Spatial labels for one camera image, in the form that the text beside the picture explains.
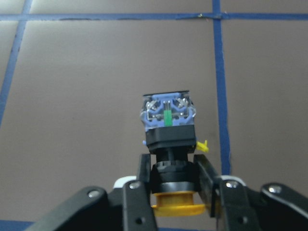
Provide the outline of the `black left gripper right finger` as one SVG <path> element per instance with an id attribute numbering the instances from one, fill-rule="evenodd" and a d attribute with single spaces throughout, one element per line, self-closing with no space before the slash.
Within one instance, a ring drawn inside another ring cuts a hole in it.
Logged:
<path id="1" fill-rule="evenodd" d="M 193 163 L 198 168 L 199 196 L 205 204 L 209 216 L 214 218 L 216 216 L 216 189 L 219 185 L 220 175 L 204 154 L 195 154 Z"/>

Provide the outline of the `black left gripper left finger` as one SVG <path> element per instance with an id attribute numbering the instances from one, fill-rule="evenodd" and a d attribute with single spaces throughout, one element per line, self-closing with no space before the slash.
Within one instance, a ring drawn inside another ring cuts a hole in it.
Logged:
<path id="1" fill-rule="evenodd" d="M 139 165 L 137 170 L 137 181 L 144 183 L 146 190 L 150 190 L 151 180 L 151 155 L 141 154 L 139 158 Z"/>

